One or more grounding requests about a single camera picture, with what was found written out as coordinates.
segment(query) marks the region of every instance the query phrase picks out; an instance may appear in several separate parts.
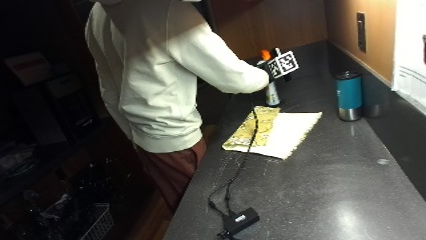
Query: white hoodie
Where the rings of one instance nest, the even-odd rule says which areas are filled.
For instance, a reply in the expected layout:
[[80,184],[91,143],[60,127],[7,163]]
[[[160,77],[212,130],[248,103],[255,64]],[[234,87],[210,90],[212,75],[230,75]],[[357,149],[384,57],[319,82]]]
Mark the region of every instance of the white hoodie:
[[99,0],[87,42],[107,109],[150,152],[179,151],[202,139],[198,76],[227,93],[268,85],[267,72],[238,58],[179,0]]

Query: sleeve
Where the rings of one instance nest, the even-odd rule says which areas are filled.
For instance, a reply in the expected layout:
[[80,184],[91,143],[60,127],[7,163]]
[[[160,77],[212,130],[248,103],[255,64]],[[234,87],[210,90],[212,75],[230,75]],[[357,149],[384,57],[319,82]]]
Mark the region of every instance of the sleeve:
[[98,44],[98,41],[94,35],[91,19],[88,21],[88,25],[86,29],[86,38],[87,38],[87,43],[88,43],[91,53],[95,57],[102,97],[106,103],[107,110],[112,118],[115,119],[119,127],[124,131],[127,137],[132,139],[132,130],[131,130],[130,122],[119,111],[119,104],[120,104],[119,89],[120,88],[116,86],[115,80],[112,79],[114,74],[110,68],[108,60],[106,58],[106,55],[102,51],[102,48]]
[[269,83],[268,73],[239,59],[192,4],[180,1],[170,8],[168,51],[223,92],[252,93]]

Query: wooden wall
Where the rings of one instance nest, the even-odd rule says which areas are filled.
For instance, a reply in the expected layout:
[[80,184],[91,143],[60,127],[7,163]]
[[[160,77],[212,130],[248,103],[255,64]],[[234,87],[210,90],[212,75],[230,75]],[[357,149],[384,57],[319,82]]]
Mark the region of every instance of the wooden wall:
[[[393,79],[397,0],[325,0],[329,41],[389,83]],[[367,18],[367,53],[359,49],[357,11]]]
[[214,28],[243,59],[325,40],[324,0],[210,0]]

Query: orange object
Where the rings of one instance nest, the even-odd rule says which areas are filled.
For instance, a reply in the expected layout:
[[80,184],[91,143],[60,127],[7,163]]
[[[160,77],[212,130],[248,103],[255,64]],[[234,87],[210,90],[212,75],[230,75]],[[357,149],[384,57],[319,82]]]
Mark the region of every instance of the orange object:
[[268,51],[268,50],[263,50],[261,52],[263,52],[263,59],[264,59],[265,61],[268,61],[268,60],[271,59],[271,53],[269,53],[269,51]]

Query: black cable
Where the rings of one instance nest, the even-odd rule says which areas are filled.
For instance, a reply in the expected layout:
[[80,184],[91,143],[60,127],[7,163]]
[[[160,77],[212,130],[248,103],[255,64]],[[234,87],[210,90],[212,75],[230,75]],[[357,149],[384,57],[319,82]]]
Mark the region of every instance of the black cable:
[[[249,152],[251,152],[251,149],[252,149],[252,145],[253,145],[253,142],[255,142],[255,139],[256,139],[256,135],[257,135],[257,130],[259,130],[259,119],[257,119],[257,114],[256,114],[256,109],[255,109],[255,103],[253,103],[253,96],[251,94],[251,102],[252,102],[252,112],[253,112],[253,116],[255,116],[255,120],[256,120],[256,125],[255,125],[255,131],[253,131],[253,136],[252,136],[252,139],[251,139],[251,143],[249,143],[249,148],[248,148],[248,151],[245,152],[245,156],[244,156],[244,159],[243,159],[243,162],[239,166],[239,169],[238,169],[238,172],[235,174],[235,176],[222,185],[219,186],[214,192],[211,193],[210,195],[210,198],[208,198],[208,202],[210,202],[210,206],[211,208],[219,212],[219,214],[224,217],[228,217],[228,216],[232,216],[235,215],[236,213],[231,210],[231,185],[234,184],[234,182],[236,181],[238,177],[240,176],[241,172],[243,172],[243,169],[245,167],[245,164],[247,164],[247,161],[248,161],[248,156],[249,156]],[[226,194],[226,204],[227,204],[227,210],[228,210],[228,214],[226,214],[216,206],[214,200],[212,200],[212,197],[215,195],[215,193],[223,189],[224,187],[227,186],[227,194]]]
[[223,232],[220,232],[218,234],[218,236],[222,237],[222,239],[230,239],[230,240],[240,240],[239,238],[236,238],[234,235],[231,235],[227,230],[224,230]]

